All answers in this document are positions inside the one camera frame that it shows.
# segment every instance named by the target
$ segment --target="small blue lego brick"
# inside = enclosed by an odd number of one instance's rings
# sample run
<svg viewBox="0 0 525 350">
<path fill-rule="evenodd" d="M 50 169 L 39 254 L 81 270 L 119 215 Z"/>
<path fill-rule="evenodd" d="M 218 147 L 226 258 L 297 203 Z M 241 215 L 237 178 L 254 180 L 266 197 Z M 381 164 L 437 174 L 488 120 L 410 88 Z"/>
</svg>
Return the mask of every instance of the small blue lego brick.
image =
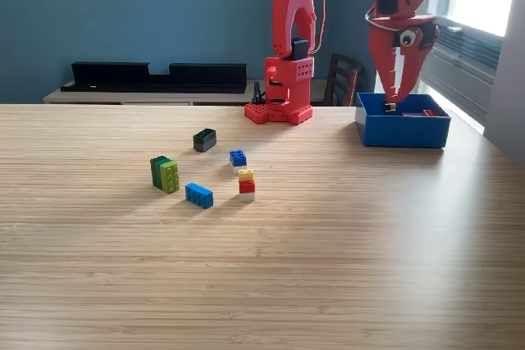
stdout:
<svg viewBox="0 0 525 350">
<path fill-rule="evenodd" d="M 233 167 L 243 167 L 248 165 L 246 164 L 246 156 L 243 151 L 231 151 L 230 161 Z"/>
<path fill-rule="evenodd" d="M 186 200 L 204 209 L 213 207 L 213 193 L 197 184 L 186 185 Z"/>
</svg>

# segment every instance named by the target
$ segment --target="wooden chair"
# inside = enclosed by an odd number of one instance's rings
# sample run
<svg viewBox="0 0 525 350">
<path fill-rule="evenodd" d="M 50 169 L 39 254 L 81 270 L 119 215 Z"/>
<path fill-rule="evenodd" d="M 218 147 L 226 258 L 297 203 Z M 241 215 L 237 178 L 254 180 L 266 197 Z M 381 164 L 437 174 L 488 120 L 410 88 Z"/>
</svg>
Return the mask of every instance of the wooden chair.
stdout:
<svg viewBox="0 0 525 350">
<path fill-rule="evenodd" d="M 334 53 L 331 56 L 330 72 L 326 82 L 325 107 L 334 106 L 334 93 L 338 107 L 351 107 L 355 104 L 359 73 L 363 65 L 354 59 Z"/>
</svg>

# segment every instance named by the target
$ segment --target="white lego brick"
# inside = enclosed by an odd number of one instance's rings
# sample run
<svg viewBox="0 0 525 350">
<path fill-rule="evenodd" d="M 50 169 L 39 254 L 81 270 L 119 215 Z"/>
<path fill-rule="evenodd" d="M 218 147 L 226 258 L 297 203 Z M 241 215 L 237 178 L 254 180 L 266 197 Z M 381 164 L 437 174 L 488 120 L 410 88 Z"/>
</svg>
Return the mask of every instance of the white lego brick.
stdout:
<svg viewBox="0 0 525 350">
<path fill-rule="evenodd" d="M 239 174 L 239 170 L 246 170 L 248 166 L 233 167 L 233 173 Z"/>
<path fill-rule="evenodd" d="M 242 201 L 255 201 L 255 193 L 241 193 L 239 199 Z"/>
</svg>

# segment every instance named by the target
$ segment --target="red robot base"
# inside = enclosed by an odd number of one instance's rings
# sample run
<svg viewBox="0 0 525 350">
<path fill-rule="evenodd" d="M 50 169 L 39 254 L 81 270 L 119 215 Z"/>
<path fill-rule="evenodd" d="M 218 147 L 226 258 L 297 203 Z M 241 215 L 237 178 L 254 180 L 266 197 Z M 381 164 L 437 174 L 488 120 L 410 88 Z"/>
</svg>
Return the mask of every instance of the red robot base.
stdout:
<svg viewBox="0 0 525 350">
<path fill-rule="evenodd" d="M 266 103 L 247 104 L 244 115 L 258 125 L 268 121 L 298 125 L 311 118 L 313 57 L 299 61 L 269 57 L 265 62 L 265 70 Z"/>
</svg>

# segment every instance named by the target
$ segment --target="blue wall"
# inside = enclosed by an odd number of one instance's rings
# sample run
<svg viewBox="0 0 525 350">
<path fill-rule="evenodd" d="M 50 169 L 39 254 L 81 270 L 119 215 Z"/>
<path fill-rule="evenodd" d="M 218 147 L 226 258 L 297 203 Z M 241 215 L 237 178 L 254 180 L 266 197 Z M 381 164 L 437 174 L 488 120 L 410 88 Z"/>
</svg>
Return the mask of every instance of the blue wall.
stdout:
<svg viewBox="0 0 525 350">
<path fill-rule="evenodd" d="M 365 69 L 367 90 L 373 92 L 376 66 L 368 50 L 368 23 L 364 15 L 376 0 L 338 0 L 337 39 L 333 52 L 343 53 L 360 61 Z"/>
<path fill-rule="evenodd" d="M 317 78 L 334 51 L 367 56 L 366 34 L 352 32 L 363 17 L 355 1 L 327 0 Z M 245 62 L 260 79 L 273 55 L 271 14 L 272 0 L 0 0 L 0 102 L 42 102 L 71 80 L 73 61 L 150 61 L 153 73 L 178 61 Z"/>
</svg>

